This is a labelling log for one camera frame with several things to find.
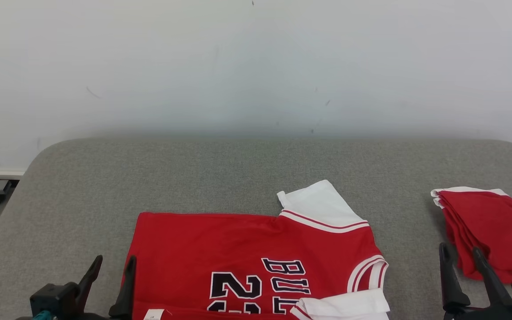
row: white tag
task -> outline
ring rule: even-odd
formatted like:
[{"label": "white tag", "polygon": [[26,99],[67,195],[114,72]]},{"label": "white tag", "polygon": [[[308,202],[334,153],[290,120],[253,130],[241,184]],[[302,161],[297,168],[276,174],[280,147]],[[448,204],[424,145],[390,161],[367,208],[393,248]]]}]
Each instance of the white tag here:
[{"label": "white tag", "polygon": [[161,320],[161,315],[165,311],[164,308],[151,308],[144,316],[144,320]]}]

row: white wall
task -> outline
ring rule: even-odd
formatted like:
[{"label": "white wall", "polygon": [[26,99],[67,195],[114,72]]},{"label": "white wall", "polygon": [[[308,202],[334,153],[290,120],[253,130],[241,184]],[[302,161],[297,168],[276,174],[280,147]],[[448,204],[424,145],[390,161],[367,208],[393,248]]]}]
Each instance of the white wall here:
[{"label": "white wall", "polygon": [[512,141],[512,0],[0,0],[0,171],[126,131]]}]

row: gray cushioned table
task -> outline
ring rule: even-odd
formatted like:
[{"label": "gray cushioned table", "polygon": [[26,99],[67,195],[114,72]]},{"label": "gray cushioned table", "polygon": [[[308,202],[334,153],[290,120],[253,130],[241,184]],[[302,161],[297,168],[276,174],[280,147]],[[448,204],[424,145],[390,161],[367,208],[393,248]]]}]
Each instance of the gray cushioned table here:
[{"label": "gray cushioned table", "polygon": [[[388,260],[393,320],[442,319],[433,188],[501,188],[512,196],[512,144],[496,140],[70,140],[33,161],[0,217],[0,320],[28,298],[78,281],[104,255],[87,311],[106,315],[138,213],[278,215],[278,191],[328,179],[368,220]],[[482,282],[460,278],[476,306]]]}]

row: folded red shorts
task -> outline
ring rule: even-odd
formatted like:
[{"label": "folded red shorts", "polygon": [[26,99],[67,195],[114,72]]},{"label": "folded red shorts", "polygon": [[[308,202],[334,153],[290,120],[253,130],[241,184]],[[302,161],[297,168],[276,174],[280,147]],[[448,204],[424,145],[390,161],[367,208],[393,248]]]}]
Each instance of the folded red shorts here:
[{"label": "folded red shorts", "polygon": [[470,187],[435,189],[431,195],[444,213],[463,274],[482,280],[472,255],[473,247],[479,247],[500,280],[512,283],[512,198],[501,189]]}]

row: red basketball jersey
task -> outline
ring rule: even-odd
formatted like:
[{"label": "red basketball jersey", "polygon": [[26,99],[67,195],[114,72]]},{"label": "red basketball jersey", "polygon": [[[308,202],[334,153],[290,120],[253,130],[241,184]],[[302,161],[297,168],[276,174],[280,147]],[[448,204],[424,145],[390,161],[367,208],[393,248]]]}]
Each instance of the red basketball jersey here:
[{"label": "red basketball jersey", "polygon": [[327,180],[279,216],[141,213],[133,319],[387,319],[388,264]]}]

